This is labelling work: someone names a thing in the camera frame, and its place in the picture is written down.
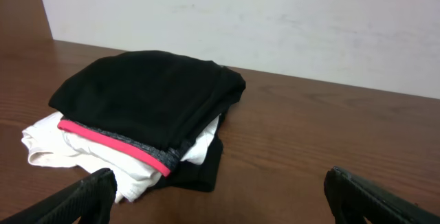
white wall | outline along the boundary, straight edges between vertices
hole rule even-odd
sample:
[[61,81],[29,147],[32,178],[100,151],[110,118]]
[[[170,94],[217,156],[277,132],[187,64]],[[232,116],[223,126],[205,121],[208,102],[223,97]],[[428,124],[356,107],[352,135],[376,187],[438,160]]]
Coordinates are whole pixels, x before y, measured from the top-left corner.
[[43,0],[53,37],[440,98],[440,0]]

stack of clothes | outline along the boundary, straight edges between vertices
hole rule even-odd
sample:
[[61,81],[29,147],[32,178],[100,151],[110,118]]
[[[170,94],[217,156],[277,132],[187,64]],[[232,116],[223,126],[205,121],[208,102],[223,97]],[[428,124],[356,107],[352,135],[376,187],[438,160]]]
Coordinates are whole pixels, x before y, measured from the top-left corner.
[[67,79],[58,112],[23,131],[35,166],[114,171],[115,202],[147,188],[214,190],[223,144],[217,131],[245,81],[217,65],[168,52],[98,59]]

pink stripe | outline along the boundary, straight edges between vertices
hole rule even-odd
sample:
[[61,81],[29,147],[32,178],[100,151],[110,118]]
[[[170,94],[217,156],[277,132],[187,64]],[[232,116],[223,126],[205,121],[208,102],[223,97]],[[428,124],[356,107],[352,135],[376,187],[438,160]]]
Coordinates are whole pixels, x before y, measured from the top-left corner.
[[69,120],[61,120],[58,123],[58,128],[60,130],[75,133],[77,135],[90,139],[91,141],[98,142],[99,144],[108,146],[109,148],[116,149],[136,159],[139,159],[140,161],[145,162],[148,165],[157,169],[165,177],[170,174],[170,169],[168,169],[164,164],[162,164],[160,161],[158,161],[156,158],[149,155],[148,153],[145,153],[144,151],[130,144],[126,144],[125,142],[121,142],[120,140],[114,139],[112,137],[108,137],[98,132],[91,131],[88,128],[84,128],[81,125],[75,124],[74,122]]

black fabric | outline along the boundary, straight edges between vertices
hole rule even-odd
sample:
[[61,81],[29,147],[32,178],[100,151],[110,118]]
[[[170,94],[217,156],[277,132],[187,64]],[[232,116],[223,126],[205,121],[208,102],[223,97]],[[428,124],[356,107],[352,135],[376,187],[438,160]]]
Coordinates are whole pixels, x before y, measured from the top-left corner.
[[150,190],[175,186],[201,192],[212,192],[215,188],[222,152],[223,144],[216,134],[202,165],[195,165],[188,161],[181,162],[173,173],[168,177],[161,177]]
[[215,64],[168,52],[101,58],[67,79],[49,105],[70,120],[160,150],[178,149],[240,100],[245,81]]

white garment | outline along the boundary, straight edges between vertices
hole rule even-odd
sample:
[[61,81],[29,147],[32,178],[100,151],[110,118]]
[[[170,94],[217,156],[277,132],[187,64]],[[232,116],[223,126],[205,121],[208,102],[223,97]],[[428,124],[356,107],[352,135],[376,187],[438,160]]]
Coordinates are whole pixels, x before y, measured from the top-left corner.
[[[54,168],[80,166],[89,173],[110,168],[118,183],[116,203],[123,197],[134,201],[159,181],[162,174],[148,164],[77,134],[59,130],[57,125],[62,116],[55,112],[23,131],[21,142],[29,150],[29,164]],[[219,117],[209,123],[182,161],[198,165],[204,162],[218,123]]]

